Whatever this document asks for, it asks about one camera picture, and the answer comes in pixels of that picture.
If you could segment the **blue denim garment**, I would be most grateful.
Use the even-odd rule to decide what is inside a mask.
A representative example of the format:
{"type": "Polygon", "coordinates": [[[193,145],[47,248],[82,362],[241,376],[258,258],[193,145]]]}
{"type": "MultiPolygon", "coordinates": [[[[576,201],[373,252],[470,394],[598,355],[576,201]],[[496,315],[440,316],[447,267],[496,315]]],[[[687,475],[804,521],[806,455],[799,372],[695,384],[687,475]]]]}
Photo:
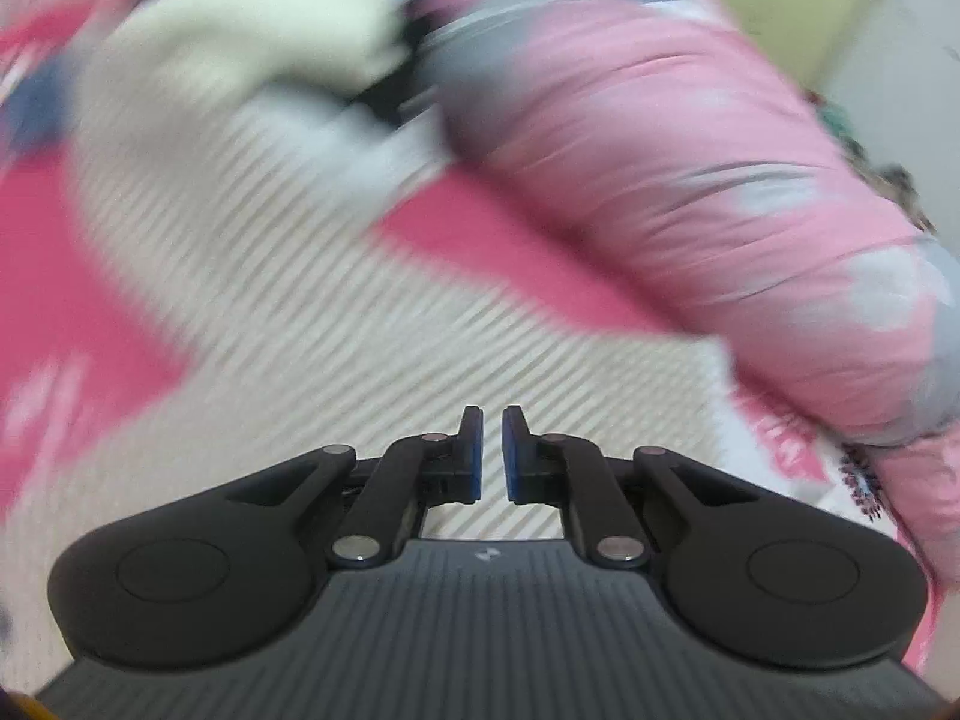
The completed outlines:
{"type": "Polygon", "coordinates": [[[73,62],[55,54],[14,80],[2,101],[3,156],[19,160],[65,138],[73,76],[73,62]]]}

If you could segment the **pink grey floral duvet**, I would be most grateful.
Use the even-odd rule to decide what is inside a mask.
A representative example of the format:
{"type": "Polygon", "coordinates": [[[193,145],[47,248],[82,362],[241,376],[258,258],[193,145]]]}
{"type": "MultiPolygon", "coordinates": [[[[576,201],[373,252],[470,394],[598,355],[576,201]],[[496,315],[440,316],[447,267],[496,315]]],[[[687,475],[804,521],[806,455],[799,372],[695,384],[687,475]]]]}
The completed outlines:
{"type": "Polygon", "coordinates": [[[455,151],[866,452],[958,575],[958,265],[718,0],[425,0],[455,151]]]}

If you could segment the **white fleece blanket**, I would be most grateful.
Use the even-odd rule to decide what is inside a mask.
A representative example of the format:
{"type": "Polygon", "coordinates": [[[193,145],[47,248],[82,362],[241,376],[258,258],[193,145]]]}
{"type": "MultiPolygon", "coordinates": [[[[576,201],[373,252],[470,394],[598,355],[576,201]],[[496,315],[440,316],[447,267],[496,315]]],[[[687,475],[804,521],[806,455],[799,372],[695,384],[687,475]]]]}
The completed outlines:
{"type": "Polygon", "coordinates": [[[410,57],[410,0],[146,0],[98,49],[114,65],[202,106],[274,80],[351,98],[410,57]]]}

